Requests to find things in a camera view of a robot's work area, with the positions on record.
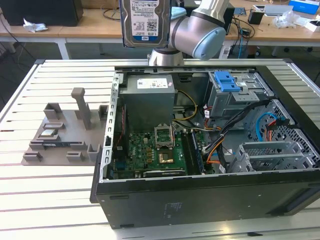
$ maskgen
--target cable on desk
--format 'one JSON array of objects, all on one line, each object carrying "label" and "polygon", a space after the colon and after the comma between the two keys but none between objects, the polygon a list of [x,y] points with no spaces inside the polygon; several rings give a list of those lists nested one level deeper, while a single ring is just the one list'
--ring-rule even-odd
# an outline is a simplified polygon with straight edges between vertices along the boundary
[{"label": "cable on desk", "polygon": [[2,20],[1,16],[3,16],[3,13],[0,13],[0,22],[3,25],[3,27],[5,28],[5,30],[10,34],[11,37],[13,37],[13,39],[30,55],[30,57],[33,58],[33,60],[36,60],[36,58],[21,44],[21,42],[18,41],[18,39],[16,39],[16,37],[8,30],[8,28],[6,27],[6,25],[4,24],[4,21]]},{"label": "cable on desk", "polygon": [[[243,21],[243,20],[235,17],[235,15],[233,15],[233,20],[234,20],[234,21],[232,21],[231,23],[236,26],[237,32],[238,32],[238,36],[237,36],[237,39],[236,39],[235,43],[233,44],[233,46],[232,46],[232,48],[231,48],[231,50],[230,50],[230,53],[231,53],[231,54],[233,53],[233,51],[234,51],[234,49],[235,49],[235,47],[236,47],[236,45],[237,45],[237,43],[238,43],[238,41],[239,41],[239,38],[240,38],[240,36],[241,36],[241,41],[240,41],[240,43],[239,43],[239,49],[240,49],[239,55],[238,55],[238,58],[239,58],[240,55],[241,55],[241,50],[242,50],[242,40],[243,40],[243,39],[246,39],[246,48],[245,48],[245,49],[247,49],[248,42],[249,42],[249,40],[250,40],[251,38],[254,37],[254,35],[256,34],[256,30],[255,30],[255,28],[254,28],[251,24],[249,24],[248,22]],[[242,28],[241,28],[241,26],[240,26],[240,22],[243,22],[243,23],[247,24],[248,26],[250,26],[250,27],[252,28],[253,34],[251,34],[250,36],[244,35],[244,34],[243,34],[243,31],[242,31]]]},{"label": "cable on desk", "polygon": [[[100,7],[100,10],[102,11],[103,17],[105,17],[106,19],[110,19],[112,21],[120,22],[121,18],[114,18],[116,13],[118,13],[117,10],[119,9],[119,7],[117,7],[116,9],[114,9],[114,8],[103,8],[104,5],[105,4],[102,4],[101,7]],[[108,13],[110,11],[113,11],[113,14],[111,16],[106,15],[106,13]]]}]

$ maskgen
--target desk leg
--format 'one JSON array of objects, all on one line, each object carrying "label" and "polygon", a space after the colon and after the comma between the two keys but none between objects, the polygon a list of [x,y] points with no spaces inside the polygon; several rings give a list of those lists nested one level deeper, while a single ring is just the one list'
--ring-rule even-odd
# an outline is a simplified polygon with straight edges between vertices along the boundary
[{"label": "desk leg", "polygon": [[65,39],[60,39],[56,44],[58,44],[62,59],[63,60],[71,59],[70,55],[69,55],[69,52],[68,52],[68,49],[67,49],[67,46],[66,46],[66,44],[67,44],[66,40]]},{"label": "desk leg", "polygon": [[16,49],[13,42],[5,41],[2,44],[5,46],[5,49],[7,49],[11,54],[16,53]]},{"label": "desk leg", "polygon": [[278,49],[279,49],[278,46],[275,46],[275,47],[273,48],[272,57],[276,57],[276,56],[277,56]]},{"label": "desk leg", "polygon": [[219,59],[227,59],[228,58],[232,45],[233,45],[232,41],[224,41],[222,48],[221,48],[221,51],[220,51]]},{"label": "desk leg", "polygon": [[104,53],[104,47],[103,47],[102,43],[98,43],[98,45],[99,45],[99,53],[100,53],[100,55],[104,55],[105,53]]}]

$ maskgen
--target case label sticker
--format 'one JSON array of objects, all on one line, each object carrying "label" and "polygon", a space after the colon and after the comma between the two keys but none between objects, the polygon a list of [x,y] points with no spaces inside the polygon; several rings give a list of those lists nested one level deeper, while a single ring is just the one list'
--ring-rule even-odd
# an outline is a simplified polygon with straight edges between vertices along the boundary
[{"label": "case label sticker", "polygon": [[132,35],[141,41],[154,41],[159,34],[159,0],[130,0]]},{"label": "case label sticker", "polygon": [[226,169],[220,164],[219,166],[219,170],[222,174],[225,174],[226,173]]},{"label": "case label sticker", "polygon": [[235,83],[237,86],[241,87],[241,86],[247,86],[247,84],[245,82],[236,82]]},{"label": "case label sticker", "polygon": [[167,89],[166,78],[140,78],[137,80],[138,89]]}]

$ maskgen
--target hard drive label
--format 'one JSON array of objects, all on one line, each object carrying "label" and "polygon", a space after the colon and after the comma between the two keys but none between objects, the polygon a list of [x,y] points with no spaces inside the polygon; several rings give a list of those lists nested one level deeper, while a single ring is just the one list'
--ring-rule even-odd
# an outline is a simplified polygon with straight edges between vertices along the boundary
[{"label": "hard drive label", "polygon": [[156,7],[159,0],[130,0],[132,36],[139,41],[154,41],[159,32]]}]

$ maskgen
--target black computer case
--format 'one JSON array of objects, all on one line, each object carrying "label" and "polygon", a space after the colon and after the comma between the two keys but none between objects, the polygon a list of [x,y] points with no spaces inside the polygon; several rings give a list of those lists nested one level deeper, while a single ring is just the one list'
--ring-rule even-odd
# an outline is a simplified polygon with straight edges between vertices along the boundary
[{"label": "black computer case", "polygon": [[11,26],[21,26],[26,19],[35,24],[74,27],[83,15],[81,0],[0,0],[0,7]]},{"label": "black computer case", "polygon": [[[320,130],[267,67],[255,68],[320,150]],[[317,168],[100,183],[97,162],[90,200],[98,200],[113,229],[290,216],[320,197]]]}]

